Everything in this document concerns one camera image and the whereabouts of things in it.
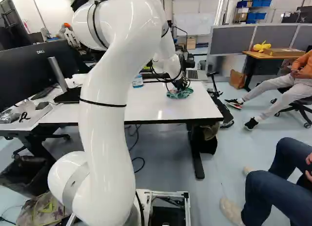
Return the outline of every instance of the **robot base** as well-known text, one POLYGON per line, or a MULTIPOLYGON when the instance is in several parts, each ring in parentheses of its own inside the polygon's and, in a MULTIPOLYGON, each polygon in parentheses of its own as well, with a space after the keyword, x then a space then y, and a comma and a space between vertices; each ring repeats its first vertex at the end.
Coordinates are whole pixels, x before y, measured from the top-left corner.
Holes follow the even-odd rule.
MULTIPOLYGON (((191 226, 189 192, 159 192, 137 189, 143 213, 144 226, 191 226)), ((66 226, 72 226, 76 216, 72 214, 66 226)), ((137 198, 125 226, 143 226, 137 198)))

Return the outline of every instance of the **white pants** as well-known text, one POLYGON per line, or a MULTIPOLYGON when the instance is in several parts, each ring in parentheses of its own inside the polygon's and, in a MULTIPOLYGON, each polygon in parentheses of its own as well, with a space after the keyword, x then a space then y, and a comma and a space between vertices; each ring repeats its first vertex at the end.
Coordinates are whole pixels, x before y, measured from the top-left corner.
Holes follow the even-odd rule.
POLYGON ((310 86, 309 84, 301 83, 300 80, 294 80, 294 78, 290 74, 288 74, 286 76, 281 76, 262 82, 256 88, 251 90, 247 95, 245 95, 242 99, 244 101, 248 101, 268 90, 290 86, 292 87, 287 92, 281 94, 280 98, 278 98, 273 105, 271 105, 266 111, 259 115, 259 117, 264 120, 269 116, 274 115, 278 111, 287 108, 290 103, 302 98, 312 96, 312 86, 310 86))

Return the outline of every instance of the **gray partition panel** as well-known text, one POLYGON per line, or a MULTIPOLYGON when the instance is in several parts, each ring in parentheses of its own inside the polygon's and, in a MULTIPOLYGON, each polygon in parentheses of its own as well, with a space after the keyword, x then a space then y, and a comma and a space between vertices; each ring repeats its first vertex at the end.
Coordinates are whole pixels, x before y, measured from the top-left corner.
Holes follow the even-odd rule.
POLYGON ((289 47, 296 29, 297 25, 258 26, 253 45, 266 41, 272 45, 272 48, 289 47))
POLYGON ((248 50, 254 26, 213 28, 210 54, 236 54, 248 50))
POLYGON ((301 26, 292 47, 306 51, 312 45, 312 26, 301 26))

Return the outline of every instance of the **black shoe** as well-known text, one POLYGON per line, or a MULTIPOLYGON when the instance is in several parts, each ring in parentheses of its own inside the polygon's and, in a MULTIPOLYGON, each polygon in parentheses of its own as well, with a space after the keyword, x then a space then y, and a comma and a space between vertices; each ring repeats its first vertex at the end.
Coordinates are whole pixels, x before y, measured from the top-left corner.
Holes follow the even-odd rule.
POLYGON ((232 99, 232 100, 227 100, 227 99, 225 99, 224 101, 225 101, 227 104, 229 104, 229 105, 235 107, 236 109, 240 109, 240 110, 241 110, 241 108, 242 108, 242 105, 244 104, 244 103, 239 103, 239 102, 237 101, 237 98, 236 98, 236 99, 232 99))
POLYGON ((257 126, 259 123, 254 119, 251 118, 247 123, 245 123, 245 128, 249 131, 253 130, 255 126, 257 126))

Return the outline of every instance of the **cubicle partition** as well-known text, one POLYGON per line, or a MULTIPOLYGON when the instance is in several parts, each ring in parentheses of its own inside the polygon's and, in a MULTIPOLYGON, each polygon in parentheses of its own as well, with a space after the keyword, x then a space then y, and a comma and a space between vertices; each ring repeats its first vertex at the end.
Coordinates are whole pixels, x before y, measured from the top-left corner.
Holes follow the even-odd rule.
POLYGON ((272 48, 292 47, 306 51, 312 45, 312 24, 264 23, 237 24, 211 27, 206 71, 214 62, 222 62, 213 71, 228 77, 231 67, 242 71, 245 56, 242 51, 251 50, 254 44, 266 41, 272 48))

